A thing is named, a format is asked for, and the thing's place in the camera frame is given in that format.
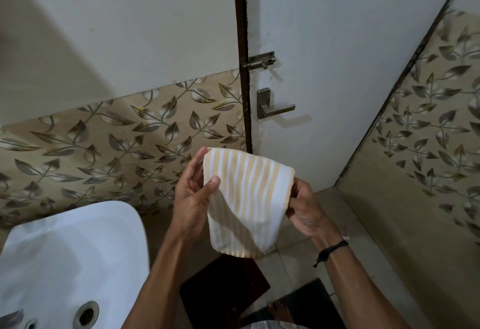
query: washbasin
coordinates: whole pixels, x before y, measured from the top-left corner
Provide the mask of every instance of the washbasin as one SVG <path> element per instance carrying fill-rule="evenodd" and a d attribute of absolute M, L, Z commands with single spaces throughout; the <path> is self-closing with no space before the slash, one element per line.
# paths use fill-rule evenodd
<path fill-rule="evenodd" d="M 148 272 L 142 221 L 122 201 L 21 224 L 0 255 L 0 319 L 16 315 L 18 329 L 120 329 Z"/>

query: decorative wall tile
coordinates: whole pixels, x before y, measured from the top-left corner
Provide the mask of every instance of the decorative wall tile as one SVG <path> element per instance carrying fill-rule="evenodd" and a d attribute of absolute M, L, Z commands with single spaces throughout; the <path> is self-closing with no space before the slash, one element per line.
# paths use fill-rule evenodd
<path fill-rule="evenodd" d="M 238 70 L 3 127 L 0 226 L 105 200 L 171 209 L 202 146 L 246 147 Z"/>
<path fill-rule="evenodd" d="M 370 133 L 384 154 L 476 241 L 479 99 L 480 18 L 449 10 Z"/>

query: black wristband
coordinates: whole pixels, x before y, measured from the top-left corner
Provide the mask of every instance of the black wristband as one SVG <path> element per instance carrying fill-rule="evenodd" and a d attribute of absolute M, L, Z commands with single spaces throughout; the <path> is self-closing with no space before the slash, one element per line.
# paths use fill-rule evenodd
<path fill-rule="evenodd" d="M 325 261 L 327 261 L 328 256 L 330 255 L 330 253 L 332 253 L 333 251 L 335 251 L 337 248 L 345 247 L 345 246 L 348 246 L 348 245 L 349 245 L 349 242 L 343 240 L 343 241 L 341 241 L 341 242 L 338 243 L 338 244 L 335 244 L 335 245 L 333 245 L 333 246 L 331 246 L 331 247 L 325 248 L 324 250 L 322 250 L 322 251 L 318 254 L 317 263 L 315 263 L 315 264 L 313 265 L 313 267 L 317 267 L 320 262 L 325 262 Z"/>

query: striped towel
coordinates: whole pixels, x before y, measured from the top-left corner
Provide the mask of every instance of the striped towel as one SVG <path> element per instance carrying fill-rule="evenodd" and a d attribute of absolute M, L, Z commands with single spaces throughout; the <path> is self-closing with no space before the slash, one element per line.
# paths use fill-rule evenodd
<path fill-rule="evenodd" d="M 214 175 L 221 180 L 208 204 L 212 247 L 236 257 L 267 252 L 287 210 L 294 174 L 293 168 L 265 157 L 209 148 L 203 159 L 204 182 Z"/>

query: hand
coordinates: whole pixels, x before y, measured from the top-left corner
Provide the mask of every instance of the hand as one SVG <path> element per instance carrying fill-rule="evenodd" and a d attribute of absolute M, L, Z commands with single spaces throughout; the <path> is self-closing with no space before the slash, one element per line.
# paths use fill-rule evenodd
<path fill-rule="evenodd" d="M 310 185 L 296 177 L 293 180 L 290 202 L 285 214 L 303 235 L 310 238 L 315 237 L 322 223 L 328 220 Z"/>
<path fill-rule="evenodd" d="M 220 185 L 220 178 L 213 176 L 204 186 L 203 158 L 207 152 L 207 147 L 197 152 L 175 189 L 173 217 L 168 230 L 189 244 L 200 235 L 207 218 L 208 199 Z"/>

